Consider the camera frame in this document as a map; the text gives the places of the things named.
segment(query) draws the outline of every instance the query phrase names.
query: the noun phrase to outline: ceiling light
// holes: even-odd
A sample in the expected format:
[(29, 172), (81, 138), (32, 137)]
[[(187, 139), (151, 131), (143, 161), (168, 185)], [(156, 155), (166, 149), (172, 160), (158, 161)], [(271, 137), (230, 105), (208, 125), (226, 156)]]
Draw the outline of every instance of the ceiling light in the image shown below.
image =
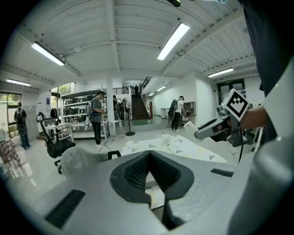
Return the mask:
[(37, 50), (38, 52), (40, 52), (41, 54), (43, 54), (44, 56), (46, 56), (47, 58), (49, 58), (50, 60), (54, 61), (56, 64), (63, 66), (64, 62), (60, 59), (58, 59), (55, 55), (53, 55), (51, 52), (49, 52), (47, 49), (45, 49), (41, 44), (39, 44), (38, 42), (35, 42), (32, 47)]
[(169, 54), (169, 52), (174, 48), (177, 42), (184, 36), (184, 34), (189, 30), (189, 26), (180, 23), (178, 28), (175, 30), (169, 41), (166, 43), (162, 51), (160, 52), (157, 59), (164, 60), (165, 57)]
[(217, 75), (220, 75), (220, 74), (223, 74), (223, 73), (228, 73), (228, 72), (231, 72), (231, 71), (234, 71), (233, 68), (228, 68), (226, 70), (223, 70), (223, 71), (208, 75), (208, 77), (211, 78), (211, 77), (214, 77), (214, 76), (217, 76)]
[(24, 83), (24, 82), (20, 82), (20, 81), (12, 80), (12, 79), (8, 79), (7, 82), (8, 82), (8, 83), (18, 84), (18, 85), (31, 86), (30, 83)]
[(164, 87), (166, 87), (166, 86), (162, 86), (162, 87), (160, 87), (159, 89), (157, 89), (157, 91), (162, 90)]

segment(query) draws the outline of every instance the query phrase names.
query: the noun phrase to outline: black railing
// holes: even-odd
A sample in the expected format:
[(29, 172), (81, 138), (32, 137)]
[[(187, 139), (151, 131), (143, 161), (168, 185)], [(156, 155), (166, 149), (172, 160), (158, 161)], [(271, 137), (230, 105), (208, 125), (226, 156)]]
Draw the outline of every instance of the black railing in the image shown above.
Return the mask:
[(129, 93), (128, 87), (113, 88), (114, 95), (121, 95), (121, 94), (128, 94), (128, 93)]
[(146, 77), (144, 82), (142, 83), (142, 85), (140, 86), (140, 90), (141, 92), (143, 91), (143, 89), (147, 86), (147, 84), (150, 82), (150, 80), (152, 79), (153, 77)]

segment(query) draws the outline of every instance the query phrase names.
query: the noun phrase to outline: white t-shirt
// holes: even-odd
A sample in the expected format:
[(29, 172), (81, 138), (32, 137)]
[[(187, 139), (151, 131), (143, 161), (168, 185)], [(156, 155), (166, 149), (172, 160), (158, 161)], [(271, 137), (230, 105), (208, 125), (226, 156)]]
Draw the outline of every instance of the white t-shirt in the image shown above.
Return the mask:
[(183, 104), (184, 104), (184, 102), (182, 100), (178, 100), (178, 108), (175, 110), (175, 112), (182, 113), (181, 105), (183, 105)]

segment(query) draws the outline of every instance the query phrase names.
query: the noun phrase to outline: white shoe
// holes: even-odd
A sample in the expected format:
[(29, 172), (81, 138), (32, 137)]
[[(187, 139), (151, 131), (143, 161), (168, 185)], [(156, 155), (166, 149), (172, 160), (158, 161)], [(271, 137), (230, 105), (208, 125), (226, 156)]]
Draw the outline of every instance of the white shoe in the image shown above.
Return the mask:
[(104, 144), (98, 144), (98, 145), (96, 145), (96, 148), (103, 148), (103, 147), (105, 147)]

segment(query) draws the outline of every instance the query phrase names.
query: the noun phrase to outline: hair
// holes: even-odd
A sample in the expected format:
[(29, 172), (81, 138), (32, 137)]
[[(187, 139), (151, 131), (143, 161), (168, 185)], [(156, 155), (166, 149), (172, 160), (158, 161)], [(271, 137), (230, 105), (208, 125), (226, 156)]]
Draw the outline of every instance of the hair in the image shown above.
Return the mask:
[(103, 91), (99, 91), (99, 92), (97, 93), (97, 95), (100, 95), (100, 94), (105, 95), (105, 93), (104, 93)]

